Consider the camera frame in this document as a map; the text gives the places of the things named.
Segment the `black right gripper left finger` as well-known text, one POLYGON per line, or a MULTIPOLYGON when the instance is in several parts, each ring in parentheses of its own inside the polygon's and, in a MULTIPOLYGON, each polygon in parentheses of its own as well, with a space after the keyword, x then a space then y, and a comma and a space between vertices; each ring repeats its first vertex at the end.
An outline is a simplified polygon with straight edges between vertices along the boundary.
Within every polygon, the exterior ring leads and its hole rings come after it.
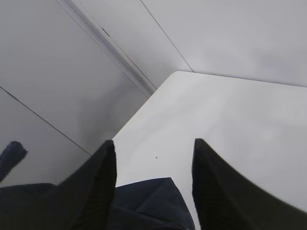
POLYGON ((75 173, 36 203, 31 230, 104 230, 117 179, 113 141, 107 140, 75 173))

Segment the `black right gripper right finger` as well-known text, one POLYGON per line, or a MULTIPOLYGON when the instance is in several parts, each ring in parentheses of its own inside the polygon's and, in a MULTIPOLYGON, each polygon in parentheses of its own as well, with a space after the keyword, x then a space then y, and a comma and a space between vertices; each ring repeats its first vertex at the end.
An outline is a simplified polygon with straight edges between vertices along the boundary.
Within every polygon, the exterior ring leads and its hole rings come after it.
POLYGON ((203 230, 305 230, 307 214, 262 190, 203 139, 194 142, 192 195, 203 230))

